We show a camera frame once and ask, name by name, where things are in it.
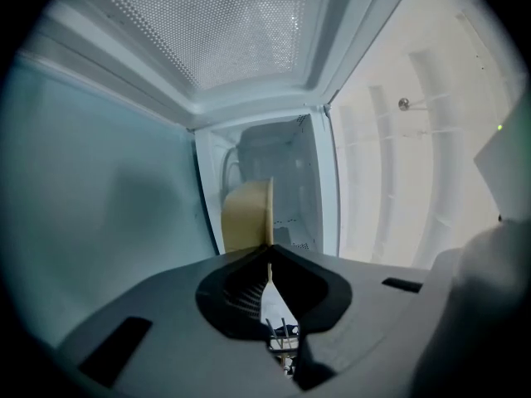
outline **dark slot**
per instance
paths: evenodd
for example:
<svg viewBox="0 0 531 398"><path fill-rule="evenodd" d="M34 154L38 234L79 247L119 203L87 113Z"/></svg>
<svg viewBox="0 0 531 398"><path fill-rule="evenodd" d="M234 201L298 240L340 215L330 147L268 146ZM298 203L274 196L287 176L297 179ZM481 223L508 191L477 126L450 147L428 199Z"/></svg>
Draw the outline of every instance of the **dark slot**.
<svg viewBox="0 0 531 398"><path fill-rule="evenodd" d="M390 288L405 290L406 292L412 292L414 294L418 294L422 288L422 283L410 282L409 280L396 279L394 277L388 277L382 281L382 284L385 284Z"/></svg>
<svg viewBox="0 0 531 398"><path fill-rule="evenodd" d="M93 381L112 387L153 323L128 317L80 365Z"/></svg>

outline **light blue wall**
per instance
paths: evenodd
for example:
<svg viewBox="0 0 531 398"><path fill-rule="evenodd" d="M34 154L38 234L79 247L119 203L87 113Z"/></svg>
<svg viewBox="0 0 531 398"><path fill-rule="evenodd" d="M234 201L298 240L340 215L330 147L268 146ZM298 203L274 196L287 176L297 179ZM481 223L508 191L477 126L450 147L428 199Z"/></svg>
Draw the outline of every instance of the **light blue wall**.
<svg viewBox="0 0 531 398"><path fill-rule="evenodd" d="M140 280L214 256L185 129L25 61L1 120L2 267L41 339L56 346Z"/></svg>

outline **perforated ceiling panel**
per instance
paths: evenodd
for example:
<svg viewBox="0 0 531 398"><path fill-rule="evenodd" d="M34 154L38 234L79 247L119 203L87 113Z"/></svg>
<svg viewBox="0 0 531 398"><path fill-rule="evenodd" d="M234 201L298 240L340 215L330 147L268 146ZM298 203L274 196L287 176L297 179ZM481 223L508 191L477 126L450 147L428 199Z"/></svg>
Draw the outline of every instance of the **perforated ceiling panel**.
<svg viewBox="0 0 531 398"><path fill-rule="evenodd" d="M111 0L197 90L291 72L305 0Z"/></svg>

